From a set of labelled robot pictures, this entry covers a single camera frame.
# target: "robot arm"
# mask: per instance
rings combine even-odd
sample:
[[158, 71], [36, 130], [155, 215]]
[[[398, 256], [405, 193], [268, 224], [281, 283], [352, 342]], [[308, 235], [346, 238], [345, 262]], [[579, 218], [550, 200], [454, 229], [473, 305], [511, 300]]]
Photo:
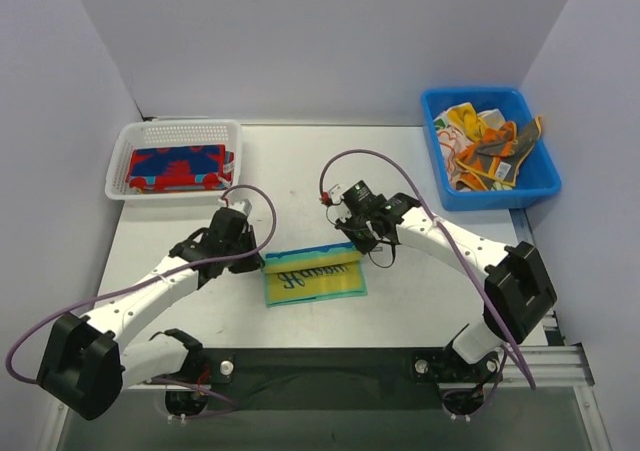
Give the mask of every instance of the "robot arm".
[[[511, 247], [473, 234], [440, 217], [430, 219], [415, 198], [398, 193], [391, 199], [374, 195], [364, 181], [350, 188], [337, 185], [328, 193], [338, 213], [336, 228], [345, 233], [361, 253], [378, 243], [405, 245], [423, 251], [452, 268], [464, 269], [437, 226], [446, 225], [478, 278], [484, 280], [489, 299], [518, 344], [538, 325], [557, 301], [537, 249], [521, 242]], [[505, 341], [494, 317], [485, 307], [483, 316], [467, 325], [452, 341], [453, 350], [469, 365], [480, 361]]]
[[[158, 276], [159, 280], [81, 317], [71, 313], [61, 316], [49, 335], [38, 384], [85, 419], [94, 419], [111, 406], [122, 389], [159, 375], [199, 374], [205, 364], [202, 344], [180, 330], [157, 333], [146, 343], [129, 344], [173, 303], [218, 277], [225, 268], [244, 273], [264, 266], [258, 254], [190, 266], [203, 259], [254, 250], [253, 228], [247, 219], [250, 212], [247, 200], [221, 208], [208, 228], [178, 243], [140, 282]], [[164, 276], [177, 267], [184, 269]]]

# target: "blue plastic container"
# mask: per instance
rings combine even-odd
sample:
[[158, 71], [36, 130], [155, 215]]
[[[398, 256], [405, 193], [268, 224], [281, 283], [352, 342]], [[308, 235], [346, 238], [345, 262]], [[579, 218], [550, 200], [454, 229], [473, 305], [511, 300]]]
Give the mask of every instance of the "blue plastic container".
[[442, 206], [449, 211], [526, 208], [541, 198], [560, 191], [561, 182], [542, 139], [520, 166], [516, 187], [510, 191], [460, 192], [449, 184], [433, 120], [445, 109], [470, 102], [477, 112], [498, 108], [518, 129], [531, 121], [531, 113], [522, 95], [509, 87], [436, 88], [422, 95], [424, 136], [436, 175]]

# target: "red and blue cloth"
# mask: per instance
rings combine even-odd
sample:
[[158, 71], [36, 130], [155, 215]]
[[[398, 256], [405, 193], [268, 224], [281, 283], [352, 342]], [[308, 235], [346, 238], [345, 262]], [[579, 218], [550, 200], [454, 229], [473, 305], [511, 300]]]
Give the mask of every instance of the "red and blue cloth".
[[223, 144], [136, 149], [127, 182], [142, 192], [226, 189], [233, 164], [234, 153]]

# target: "screw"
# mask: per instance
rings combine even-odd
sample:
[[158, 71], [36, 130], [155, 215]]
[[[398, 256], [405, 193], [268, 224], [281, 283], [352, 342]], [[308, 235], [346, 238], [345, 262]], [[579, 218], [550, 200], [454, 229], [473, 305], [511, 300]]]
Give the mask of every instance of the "screw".
[[427, 363], [427, 361], [424, 359], [419, 359], [418, 361], [416, 361], [416, 364], [414, 366], [416, 368], [416, 373], [418, 374], [426, 374], [427, 371], [429, 371], [429, 363]]
[[487, 371], [490, 373], [495, 373], [498, 370], [498, 363], [496, 363], [493, 359], [487, 361]]
[[220, 374], [223, 376], [231, 376], [233, 373], [233, 363], [231, 361], [223, 361], [220, 363]]

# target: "yellow cloth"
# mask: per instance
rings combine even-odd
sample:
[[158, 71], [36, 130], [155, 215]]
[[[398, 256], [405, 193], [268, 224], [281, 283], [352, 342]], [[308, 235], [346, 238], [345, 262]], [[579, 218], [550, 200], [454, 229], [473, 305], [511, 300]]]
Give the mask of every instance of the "yellow cloth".
[[486, 121], [479, 117], [471, 103], [462, 103], [447, 110], [449, 123], [464, 131], [474, 143], [479, 142], [487, 129]]

